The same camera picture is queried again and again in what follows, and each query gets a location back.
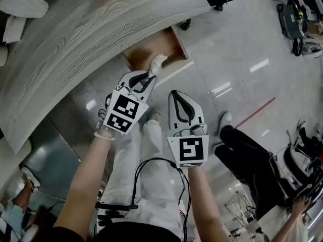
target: black shirt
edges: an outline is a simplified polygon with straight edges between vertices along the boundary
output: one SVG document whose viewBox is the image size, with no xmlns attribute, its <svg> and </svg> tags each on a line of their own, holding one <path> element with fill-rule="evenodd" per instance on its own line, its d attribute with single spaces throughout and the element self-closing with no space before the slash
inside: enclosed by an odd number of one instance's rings
<svg viewBox="0 0 323 242">
<path fill-rule="evenodd" d="M 67 228 L 52 228 L 49 241 L 84 242 L 80 235 Z M 167 241 L 181 240 L 168 229 L 136 222 L 116 222 L 106 226 L 94 238 L 93 242 L 108 241 Z"/>
</svg>

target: forearm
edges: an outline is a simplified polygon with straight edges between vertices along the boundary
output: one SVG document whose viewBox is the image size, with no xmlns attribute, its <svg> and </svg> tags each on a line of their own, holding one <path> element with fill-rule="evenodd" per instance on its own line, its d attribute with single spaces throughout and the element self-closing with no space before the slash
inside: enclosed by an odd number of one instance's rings
<svg viewBox="0 0 323 242">
<path fill-rule="evenodd" d="M 110 145 L 110 141 L 94 138 L 74 175 L 66 203 L 55 223 L 55 226 L 78 233 L 84 240 L 87 238 Z"/>
<path fill-rule="evenodd" d="M 204 169 L 188 169 L 193 216 L 202 242 L 229 242 L 221 227 L 219 209 L 209 187 Z"/>
<path fill-rule="evenodd" d="M 284 242 L 288 232 L 292 229 L 298 218 L 300 218 L 300 215 L 292 214 L 281 230 L 273 238 L 272 242 Z"/>
<path fill-rule="evenodd" d="M 219 218 L 219 210 L 202 167 L 188 169 L 195 222 Z"/>
</svg>

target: open drawer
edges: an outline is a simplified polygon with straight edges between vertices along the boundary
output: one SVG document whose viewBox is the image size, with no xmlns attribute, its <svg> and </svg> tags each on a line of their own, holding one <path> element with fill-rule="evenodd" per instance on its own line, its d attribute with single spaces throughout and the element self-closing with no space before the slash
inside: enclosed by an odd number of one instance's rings
<svg viewBox="0 0 323 242">
<path fill-rule="evenodd" d="M 156 55 L 168 56 L 161 65 L 155 87 L 194 63 L 189 59 L 184 44 L 173 26 L 141 40 L 123 54 L 132 71 L 149 69 L 150 62 Z"/>
</svg>

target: white wood grain desk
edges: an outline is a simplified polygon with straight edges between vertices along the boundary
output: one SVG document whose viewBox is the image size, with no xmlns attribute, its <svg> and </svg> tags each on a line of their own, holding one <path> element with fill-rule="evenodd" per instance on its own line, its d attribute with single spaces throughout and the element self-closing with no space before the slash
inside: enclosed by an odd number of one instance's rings
<svg viewBox="0 0 323 242">
<path fill-rule="evenodd" d="M 78 83 L 149 35 L 209 10 L 206 0 L 54 0 L 0 73 L 0 128 L 15 153 Z"/>
</svg>

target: white pants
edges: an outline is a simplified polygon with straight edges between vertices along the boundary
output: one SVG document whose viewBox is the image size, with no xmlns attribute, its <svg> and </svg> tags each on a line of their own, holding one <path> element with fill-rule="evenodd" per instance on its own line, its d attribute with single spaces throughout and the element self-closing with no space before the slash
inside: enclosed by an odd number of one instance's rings
<svg viewBox="0 0 323 242">
<path fill-rule="evenodd" d="M 137 123 L 129 134 L 122 137 L 101 202 L 130 205 L 138 165 L 155 157 L 163 158 L 162 130 L 158 122 L 149 120 L 145 123 L 143 136 Z M 163 227 L 182 239 L 180 210 L 167 164 L 163 160 L 152 160 L 143 167 L 135 198 L 139 208 L 120 212 L 125 218 L 112 219 L 113 222 L 131 221 Z M 105 210 L 99 209 L 98 215 L 105 215 Z"/>
</svg>

